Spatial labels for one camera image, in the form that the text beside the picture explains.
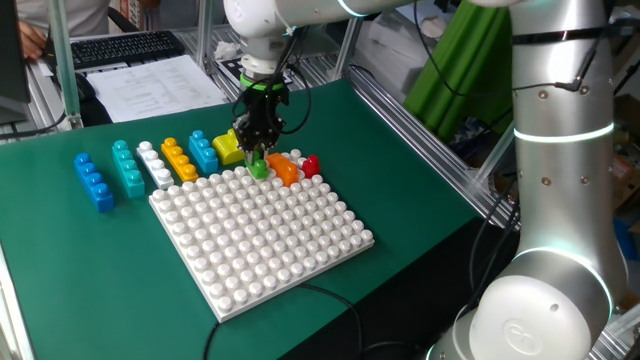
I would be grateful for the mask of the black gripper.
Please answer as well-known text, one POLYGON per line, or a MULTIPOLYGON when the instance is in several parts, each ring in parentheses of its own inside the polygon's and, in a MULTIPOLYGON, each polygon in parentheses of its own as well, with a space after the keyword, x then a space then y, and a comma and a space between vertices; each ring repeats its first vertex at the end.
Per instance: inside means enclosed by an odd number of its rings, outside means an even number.
POLYGON ((245 89, 239 98, 245 107, 232 124, 238 148, 244 152, 245 165, 253 166, 255 151, 262 151, 266 159, 276 146, 285 122, 279 118, 276 108, 280 103, 289 104, 286 86, 275 86, 271 92, 259 85, 245 89))

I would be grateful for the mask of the person's hand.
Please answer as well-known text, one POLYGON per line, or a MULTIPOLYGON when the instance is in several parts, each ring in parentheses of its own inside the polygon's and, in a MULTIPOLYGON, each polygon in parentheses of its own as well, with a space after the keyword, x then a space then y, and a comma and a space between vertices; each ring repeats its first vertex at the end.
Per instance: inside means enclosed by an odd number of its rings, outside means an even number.
POLYGON ((38 60, 44 54, 47 39, 44 33, 26 22, 19 21, 22 53, 25 59, 38 60))

